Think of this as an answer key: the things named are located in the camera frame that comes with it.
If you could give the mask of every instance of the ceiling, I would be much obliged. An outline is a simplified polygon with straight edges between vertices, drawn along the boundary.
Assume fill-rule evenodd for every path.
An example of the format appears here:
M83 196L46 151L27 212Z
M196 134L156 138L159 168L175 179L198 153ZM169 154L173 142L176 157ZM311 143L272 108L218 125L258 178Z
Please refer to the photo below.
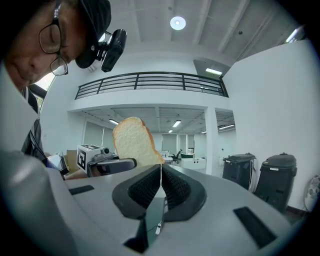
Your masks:
M127 31L126 52L147 43L155 51L166 43L170 50L170 43L176 43L175 51L189 47L195 59L198 48L206 49L207 58L198 60L206 61L208 68L219 68L221 61L211 55L214 51L235 62L280 45L299 26L273 0L109 1L112 20L108 31ZM171 28L175 16L186 20L184 29Z
M167 133L173 130L173 134L198 134L206 130L204 109L178 108L178 107L100 107L79 112L91 120L104 123L109 128L115 126L109 119L117 122L129 117L141 118L152 133ZM217 126L228 126L235 123L234 115L229 110L216 110Z

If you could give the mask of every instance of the balcony railing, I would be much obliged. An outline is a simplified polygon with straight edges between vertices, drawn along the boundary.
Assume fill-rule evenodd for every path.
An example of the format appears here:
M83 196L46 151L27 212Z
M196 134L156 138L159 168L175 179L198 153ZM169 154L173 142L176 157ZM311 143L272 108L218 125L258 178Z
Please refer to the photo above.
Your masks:
M176 72L138 72L110 76L80 85L75 99L138 89L184 90L228 97L222 79Z

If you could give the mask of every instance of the toast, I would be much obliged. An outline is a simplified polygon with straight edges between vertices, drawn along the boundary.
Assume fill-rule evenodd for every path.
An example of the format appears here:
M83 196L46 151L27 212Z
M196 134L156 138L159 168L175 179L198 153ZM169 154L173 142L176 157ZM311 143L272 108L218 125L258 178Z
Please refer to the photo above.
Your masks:
M134 158L137 167L164 164L146 124L138 117L120 122L112 132L113 144L120 159Z

